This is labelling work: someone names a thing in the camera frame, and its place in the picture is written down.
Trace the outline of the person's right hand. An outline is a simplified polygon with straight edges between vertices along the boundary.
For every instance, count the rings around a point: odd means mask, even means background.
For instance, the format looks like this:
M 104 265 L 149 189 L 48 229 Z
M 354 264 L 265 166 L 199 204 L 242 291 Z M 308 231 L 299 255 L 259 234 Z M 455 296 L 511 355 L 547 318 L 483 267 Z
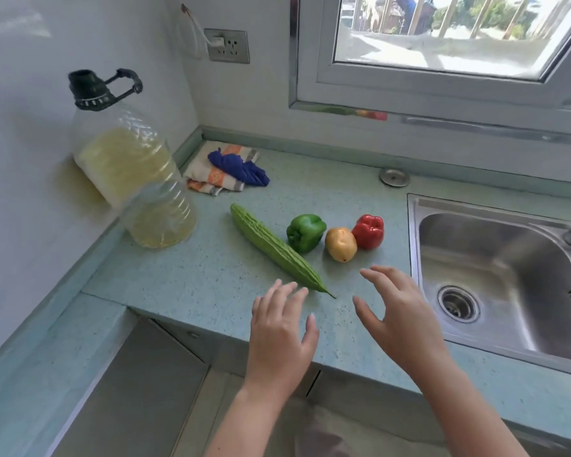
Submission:
M 379 346 L 420 386 L 431 366 L 450 358 L 434 311 L 418 286 L 416 291 L 401 292 L 371 267 L 361 269 L 360 275 L 373 284 L 384 303 L 381 320 L 386 336 Z

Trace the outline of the person's left hand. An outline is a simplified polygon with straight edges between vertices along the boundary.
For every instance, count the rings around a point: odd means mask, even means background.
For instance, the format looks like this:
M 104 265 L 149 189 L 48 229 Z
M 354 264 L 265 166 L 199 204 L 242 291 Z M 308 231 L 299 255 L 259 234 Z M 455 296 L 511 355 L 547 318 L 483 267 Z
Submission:
M 264 294 L 266 318 L 262 324 L 251 328 L 244 381 L 261 386 L 282 384 L 284 388 L 298 388 L 311 365 L 305 361 L 304 335 L 299 333 L 302 308 L 309 290 L 297 288 L 298 317 L 277 319 L 276 288 L 282 283 L 276 280 Z

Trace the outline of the person's left forearm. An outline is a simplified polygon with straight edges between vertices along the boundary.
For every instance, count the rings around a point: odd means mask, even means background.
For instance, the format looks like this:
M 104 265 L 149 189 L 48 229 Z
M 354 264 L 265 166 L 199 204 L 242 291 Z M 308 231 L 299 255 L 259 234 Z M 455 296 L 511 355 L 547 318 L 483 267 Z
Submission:
M 244 381 L 203 457 L 264 457 L 274 426 L 296 388 Z

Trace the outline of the person's right forearm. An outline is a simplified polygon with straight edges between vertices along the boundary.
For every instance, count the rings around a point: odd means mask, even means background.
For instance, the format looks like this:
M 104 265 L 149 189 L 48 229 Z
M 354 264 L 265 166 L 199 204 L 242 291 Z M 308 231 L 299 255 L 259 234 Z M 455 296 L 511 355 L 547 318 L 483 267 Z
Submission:
M 451 457 L 530 457 L 449 353 L 424 353 L 407 373 L 431 407 Z

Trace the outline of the red bell pepper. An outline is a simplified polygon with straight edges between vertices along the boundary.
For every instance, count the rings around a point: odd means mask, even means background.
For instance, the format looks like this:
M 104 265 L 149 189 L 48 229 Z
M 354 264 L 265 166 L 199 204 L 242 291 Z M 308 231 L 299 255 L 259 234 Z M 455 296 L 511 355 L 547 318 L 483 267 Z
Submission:
M 374 250 L 383 242 L 385 229 L 383 219 L 375 215 L 362 215 L 356 222 L 352 234 L 358 248 Z

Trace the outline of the green bitter gourd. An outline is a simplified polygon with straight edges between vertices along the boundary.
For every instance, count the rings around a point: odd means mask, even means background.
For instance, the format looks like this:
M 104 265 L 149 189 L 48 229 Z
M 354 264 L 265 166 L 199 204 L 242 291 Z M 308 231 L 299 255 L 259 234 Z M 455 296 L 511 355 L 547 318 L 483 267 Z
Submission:
M 277 266 L 292 276 L 297 283 L 336 299 L 335 295 L 327 290 L 315 269 L 290 245 L 284 243 L 240 205 L 233 203 L 229 210 L 232 220 L 241 234 Z

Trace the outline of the yellow potato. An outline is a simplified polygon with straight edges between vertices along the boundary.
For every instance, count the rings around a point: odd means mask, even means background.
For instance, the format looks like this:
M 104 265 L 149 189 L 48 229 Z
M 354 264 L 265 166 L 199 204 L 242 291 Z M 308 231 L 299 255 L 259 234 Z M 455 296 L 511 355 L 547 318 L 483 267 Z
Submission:
M 325 247 L 333 260 L 346 263 L 358 252 L 358 244 L 352 231 L 345 227 L 327 230 Z

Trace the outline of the green bell pepper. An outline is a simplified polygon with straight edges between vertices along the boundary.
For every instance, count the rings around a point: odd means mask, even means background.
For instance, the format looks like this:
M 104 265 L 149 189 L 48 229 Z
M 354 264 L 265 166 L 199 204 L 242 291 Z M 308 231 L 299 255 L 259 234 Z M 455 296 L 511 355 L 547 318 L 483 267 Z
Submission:
M 299 215 L 287 228 L 288 244 L 301 255 L 309 253 L 320 243 L 326 230 L 327 224 L 319 215 Z

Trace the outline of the round sink drain strainer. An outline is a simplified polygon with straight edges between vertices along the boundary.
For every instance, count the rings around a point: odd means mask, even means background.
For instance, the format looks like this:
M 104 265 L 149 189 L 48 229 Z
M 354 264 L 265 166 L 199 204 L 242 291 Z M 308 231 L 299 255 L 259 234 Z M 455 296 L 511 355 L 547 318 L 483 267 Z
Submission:
M 480 317 L 476 298 L 457 286 L 444 286 L 437 293 L 437 302 L 442 311 L 459 323 L 473 323 Z

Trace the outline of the grey cabinet front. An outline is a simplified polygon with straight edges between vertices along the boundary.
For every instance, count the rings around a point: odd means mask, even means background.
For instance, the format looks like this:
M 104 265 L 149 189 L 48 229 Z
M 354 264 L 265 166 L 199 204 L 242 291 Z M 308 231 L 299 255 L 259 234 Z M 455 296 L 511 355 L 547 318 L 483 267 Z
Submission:
M 170 319 L 157 317 L 153 321 L 211 367 L 245 376 L 248 341 Z

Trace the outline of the round metal countertop cap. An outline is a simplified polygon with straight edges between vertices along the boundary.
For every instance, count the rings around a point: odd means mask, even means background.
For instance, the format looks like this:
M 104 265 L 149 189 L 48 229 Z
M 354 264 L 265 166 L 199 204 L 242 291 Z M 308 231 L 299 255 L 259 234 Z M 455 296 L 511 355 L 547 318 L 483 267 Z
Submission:
M 410 184 L 410 176 L 398 169 L 381 169 L 379 179 L 383 184 L 393 188 L 403 188 Z

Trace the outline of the stainless steel sink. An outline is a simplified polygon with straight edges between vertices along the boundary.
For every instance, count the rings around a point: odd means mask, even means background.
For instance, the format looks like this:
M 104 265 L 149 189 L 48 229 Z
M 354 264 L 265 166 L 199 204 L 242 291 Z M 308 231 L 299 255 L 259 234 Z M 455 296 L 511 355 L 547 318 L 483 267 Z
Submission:
M 444 338 L 571 374 L 571 225 L 537 215 L 408 195 L 412 276 Z M 448 317 L 444 286 L 471 293 L 473 323 Z

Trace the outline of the blue glove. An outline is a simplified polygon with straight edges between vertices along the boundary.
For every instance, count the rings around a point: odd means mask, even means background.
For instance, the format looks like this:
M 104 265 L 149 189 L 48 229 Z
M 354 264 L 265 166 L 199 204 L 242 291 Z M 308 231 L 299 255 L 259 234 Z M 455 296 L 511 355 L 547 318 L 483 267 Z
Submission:
M 267 187 L 270 183 L 264 169 L 255 165 L 253 161 L 244 161 L 238 154 L 225 154 L 219 148 L 210 152 L 207 159 L 215 168 L 221 169 L 243 184 Z

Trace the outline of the orange and white folded cloth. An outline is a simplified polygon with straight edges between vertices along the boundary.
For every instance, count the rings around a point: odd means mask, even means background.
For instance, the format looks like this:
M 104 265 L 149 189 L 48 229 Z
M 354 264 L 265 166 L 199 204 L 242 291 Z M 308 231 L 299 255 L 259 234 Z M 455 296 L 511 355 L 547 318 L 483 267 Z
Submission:
M 224 189 L 234 192 L 244 190 L 246 184 L 211 164 L 208 155 L 218 149 L 223 155 L 230 153 L 239 155 L 244 162 L 256 162 L 259 158 L 258 150 L 251 147 L 220 141 L 205 141 L 183 171 L 183 178 L 188 188 L 214 197 Z

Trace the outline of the large clear cooking oil bottle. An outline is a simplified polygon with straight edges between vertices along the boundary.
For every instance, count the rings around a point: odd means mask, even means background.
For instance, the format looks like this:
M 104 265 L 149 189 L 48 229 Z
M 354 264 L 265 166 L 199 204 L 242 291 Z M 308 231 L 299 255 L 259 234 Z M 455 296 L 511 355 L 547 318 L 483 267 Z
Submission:
M 144 89 L 137 73 L 117 69 L 102 80 L 80 69 L 70 72 L 68 81 L 76 106 L 72 156 L 123 227 L 146 248 L 188 240 L 197 216 L 167 139 L 125 102 Z

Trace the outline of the white window frame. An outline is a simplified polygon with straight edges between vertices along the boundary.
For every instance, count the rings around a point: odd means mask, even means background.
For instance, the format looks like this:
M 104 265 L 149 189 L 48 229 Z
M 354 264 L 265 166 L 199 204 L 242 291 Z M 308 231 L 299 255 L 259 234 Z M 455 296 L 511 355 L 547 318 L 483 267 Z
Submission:
M 571 0 L 290 0 L 289 106 L 571 144 Z

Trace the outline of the grey wall power socket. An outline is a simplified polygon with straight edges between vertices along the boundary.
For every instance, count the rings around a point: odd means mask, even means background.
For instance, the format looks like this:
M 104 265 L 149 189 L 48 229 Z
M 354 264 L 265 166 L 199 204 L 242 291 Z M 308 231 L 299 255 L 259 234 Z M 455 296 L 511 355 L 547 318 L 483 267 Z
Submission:
M 212 62 L 250 64 L 245 30 L 204 29 L 208 58 Z

